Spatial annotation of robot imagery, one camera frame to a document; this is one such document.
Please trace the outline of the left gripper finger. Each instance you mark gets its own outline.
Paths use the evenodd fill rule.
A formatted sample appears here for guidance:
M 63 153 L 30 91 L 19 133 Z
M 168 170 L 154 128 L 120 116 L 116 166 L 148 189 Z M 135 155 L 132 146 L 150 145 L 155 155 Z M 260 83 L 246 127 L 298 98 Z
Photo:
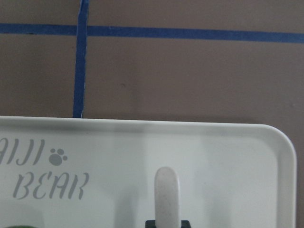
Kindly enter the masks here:
M 147 220 L 145 222 L 145 228 L 156 228 L 155 220 Z

